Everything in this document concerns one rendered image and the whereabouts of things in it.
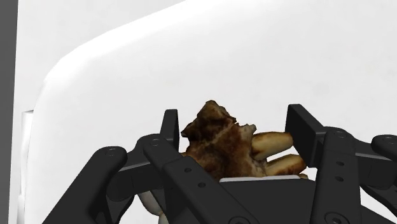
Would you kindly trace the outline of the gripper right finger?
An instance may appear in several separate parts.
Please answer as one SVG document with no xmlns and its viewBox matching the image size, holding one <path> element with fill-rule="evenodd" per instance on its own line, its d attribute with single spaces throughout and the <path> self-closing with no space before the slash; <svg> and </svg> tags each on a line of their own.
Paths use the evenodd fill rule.
<svg viewBox="0 0 397 224">
<path fill-rule="evenodd" d="M 288 106 L 285 131 L 306 165 L 317 169 L 310 224 L 395 224 L 363 206 L 360 191 L 397 216 L 397 136 L 364 143 L 323 126 L 300 104 Z"/>
</svg>

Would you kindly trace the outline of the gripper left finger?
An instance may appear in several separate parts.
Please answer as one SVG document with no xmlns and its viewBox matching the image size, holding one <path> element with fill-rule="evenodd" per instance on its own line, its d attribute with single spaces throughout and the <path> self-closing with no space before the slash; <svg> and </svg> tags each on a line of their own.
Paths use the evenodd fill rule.
<svg viewBox="0 0 397 224">
<path fill-rule="evenodd" d="M 127 152 L 97 150 L 43 224 L 120 224 L 135 195 L 160 194 L 169 224 L 259 224 L 192 158 L 178 152 L 178 112 L 164 113 L 158 134 L 141 137 Z"/>
</svg>

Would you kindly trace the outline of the brown and tan plush toy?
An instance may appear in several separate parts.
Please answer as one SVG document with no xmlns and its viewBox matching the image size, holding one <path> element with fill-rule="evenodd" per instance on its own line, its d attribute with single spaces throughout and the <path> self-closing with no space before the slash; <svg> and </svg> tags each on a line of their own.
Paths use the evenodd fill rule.
<svg viewBox="0 0 397 224">
<path fill-rule="evenodd" d="M 307 178 L 299 155 L 267 160 L 292 147 L 291 134 L 257 133 L 255 125 L 239 125 L 215 101 L 206 102 L 181 135 L 190 143 L 184 153 L 161 139 L 153 140 L 144 152 L 162 172 L 168 190 L 180 193 L 206 220 L 213 221 L 223 208 L 236 210 L 240 218 L 248 216 L 222 189 L 222 179 Z"/>
</svg>

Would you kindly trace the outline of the large white rounded fixture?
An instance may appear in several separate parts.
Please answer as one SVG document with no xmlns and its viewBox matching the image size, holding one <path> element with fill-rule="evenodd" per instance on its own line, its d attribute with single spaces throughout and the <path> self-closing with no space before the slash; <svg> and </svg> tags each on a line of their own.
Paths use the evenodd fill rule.
<svg viewBox="0 0 397 224">
<path fill-rule="evenodd" d="M 289 104 L 362 141 L 397 135 L 397 0 L 185 0 L 63 57 L 34 107 L 25 224 L 42 224 L 92 154 L 131 150 L 208 100 L 258 131 Z"/>
</svg>

